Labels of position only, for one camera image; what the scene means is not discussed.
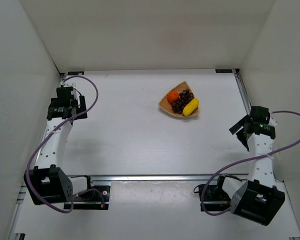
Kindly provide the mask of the yellow fake fruit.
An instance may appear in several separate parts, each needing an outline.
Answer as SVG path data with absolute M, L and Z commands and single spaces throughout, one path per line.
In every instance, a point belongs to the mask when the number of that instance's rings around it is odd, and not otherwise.
M 182 110 L 182 114 L 185 117 L 196 115 L 199 112 L 199 100 L 197 98 L 192 99 Z

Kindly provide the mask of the fake orange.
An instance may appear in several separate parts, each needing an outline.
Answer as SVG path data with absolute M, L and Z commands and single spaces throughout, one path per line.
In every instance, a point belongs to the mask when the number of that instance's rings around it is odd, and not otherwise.
M 170 91 L 168 94 L 167 94 L 167 101 L 172 105 L 175 101 L 177 101 L 179 99 L 180 95 L 178 92 L 176 91 Z

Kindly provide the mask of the purple fake grape bunch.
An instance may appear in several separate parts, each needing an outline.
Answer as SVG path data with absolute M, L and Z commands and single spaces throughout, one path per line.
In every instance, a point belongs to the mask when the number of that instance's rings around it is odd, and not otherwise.
M 194 99 L 194 94 L 190 89 L 185 89 L 178 94 L 178 99 L 171 103 L 171 108 L 175 114 L 181 115 L 185 106 Z

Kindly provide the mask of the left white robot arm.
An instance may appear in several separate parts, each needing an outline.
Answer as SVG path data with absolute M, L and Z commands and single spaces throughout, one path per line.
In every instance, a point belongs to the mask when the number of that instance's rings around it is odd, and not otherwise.
M 39 150 L 29 179 L 38 194 L 50 204 L 70 202 L 73 195 L 89 188 L 89 178 L 69 178 L 61 169 L 68 135 L 73 127 L 70 120 L 57 127 L 64 120 L 85 111 L 85 97 L 74 86 L 56 89 L 57 97 L 51 99 L 47 111 L 46 136 L 51 138 Z

